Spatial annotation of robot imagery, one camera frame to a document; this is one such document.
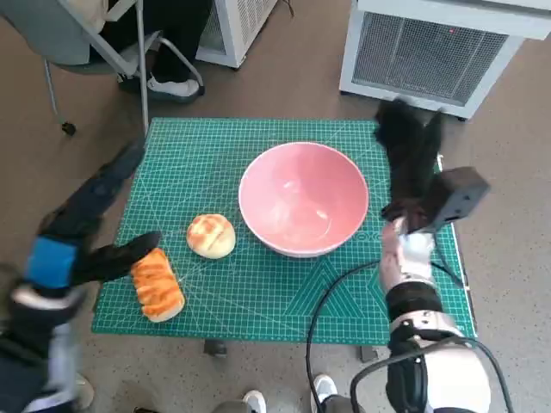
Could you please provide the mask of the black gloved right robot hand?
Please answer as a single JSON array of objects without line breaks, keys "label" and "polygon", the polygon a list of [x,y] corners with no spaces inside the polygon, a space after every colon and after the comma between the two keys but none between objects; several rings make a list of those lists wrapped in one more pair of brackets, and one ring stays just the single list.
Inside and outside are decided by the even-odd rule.
[{"label": "black gloved right robot hand", "polygon": [[443,113],[423,123],[415,108],[395,99],[379,105],[375,120],[375,139],[386,152],[390,170],[390,202],[381,215],[389,222],[404,218],[408,233],[423,230],[429,226],[429,213],[422,202],[442,146]]}]

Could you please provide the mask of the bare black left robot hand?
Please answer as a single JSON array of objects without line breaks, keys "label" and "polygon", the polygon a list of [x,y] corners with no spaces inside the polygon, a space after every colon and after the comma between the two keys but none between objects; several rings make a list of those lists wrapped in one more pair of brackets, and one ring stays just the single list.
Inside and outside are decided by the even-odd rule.
[{"label": "bare black left robot hand", "polygon": [[61,297],[91,281],[109,282],[158,247],[161,234],[150,231],[130,242],[93,249],[105,212],[139,167],[145,141],[124,146],[61,206],[41,221],[23,276],[25,282],[47,297]]}]

